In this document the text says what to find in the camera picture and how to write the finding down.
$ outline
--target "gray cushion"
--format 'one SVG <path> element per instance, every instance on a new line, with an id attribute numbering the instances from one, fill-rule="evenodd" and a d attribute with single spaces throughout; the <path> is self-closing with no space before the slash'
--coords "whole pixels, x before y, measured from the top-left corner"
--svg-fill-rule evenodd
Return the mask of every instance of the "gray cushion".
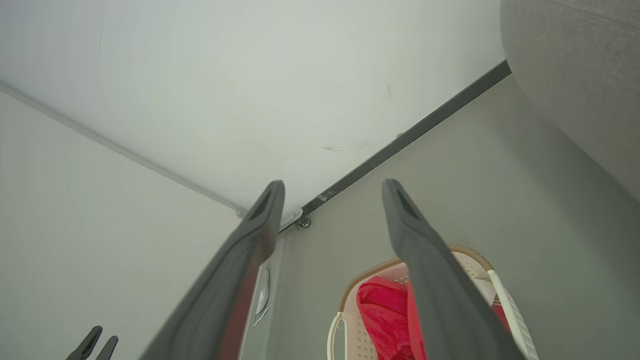
<path id="1" fill-rule="evenodd" d="M 529 100 L 640 200 L 640 1 L 502 0 Z"/>

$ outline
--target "red cloth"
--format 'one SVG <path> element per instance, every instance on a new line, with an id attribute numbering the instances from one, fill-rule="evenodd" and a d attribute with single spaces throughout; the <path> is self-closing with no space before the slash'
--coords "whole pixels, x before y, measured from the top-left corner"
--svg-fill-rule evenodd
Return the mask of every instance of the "red cloth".
<path id="1" fill-rule="evenodd" d="M 407 289 L 398 282 L 373 277 L 360 286 L 356 301 L 379 360 L 427 360 L 411 281 Z M 509 331 L 498 297 L 492 309 Z"/>
<path id="2" fill-rule="evenodd" d="M 407 289 L 373 277 L 360 285 L 356 301 L 378 360 L 413 360 L 407 322 Z"/>

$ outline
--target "laundry basket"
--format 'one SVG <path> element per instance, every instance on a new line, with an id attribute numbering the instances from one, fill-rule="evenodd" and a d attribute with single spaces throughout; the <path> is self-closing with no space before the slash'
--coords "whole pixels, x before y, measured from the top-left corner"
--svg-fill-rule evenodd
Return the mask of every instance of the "laundry basket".
<path id="1" fill-rule="evenodd" d="M 460 265 L 467 271 L 467 275 L 469 275 L 488 306 L 491 306 L 495 296 L 498 296 L 515 343 L 528 360 L 538 360 L 536 349 L 533 345 L 529 330 L 527 330 L 527 326 L 524 323 L 524 319 L 491 264 L 480 254 L 468 247 L 450 245 L 449 249 Z M 356 303 L 356 294 L 358 293 L 360 285 L 374 276 L 380 276 L 384 279 L 400 282 L 405 285 L 408 285 L 409 281 L 407 267 L 399 259 L 387 261 L 358 276 L 347 288 L 340 303 L 340 309 L 329 329 L 326 344 L 328 360 L 333 360 L 333 341 L 339 322 L 343 322 L 344 324 L 344 360 L 378 358 L 378 353 L 373 345 L 373 341 L 371 341 L 371 338 L 367 334 L 367 329 L 362 323 L 362 317 L 360 316 L 360 311 Z"/>

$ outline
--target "gray wall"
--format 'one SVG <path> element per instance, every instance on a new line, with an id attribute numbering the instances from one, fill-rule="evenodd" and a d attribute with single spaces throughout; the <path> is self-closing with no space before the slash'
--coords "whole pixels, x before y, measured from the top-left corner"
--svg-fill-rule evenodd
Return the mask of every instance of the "gray wall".
<path id="1" fill-rule="evenodd" d="M 394 256 L 387 177 L 446 241 L 492 262 L 540 359 L 640 358 L 640 205 L 509 77 L 290 230 L 268 359 L 324 359 L 345 287 Z"/>
<path id="2" fill-rule="evenodd" d="M 0 92 L 0 359 L 136 359 L 239 222 Z"/>

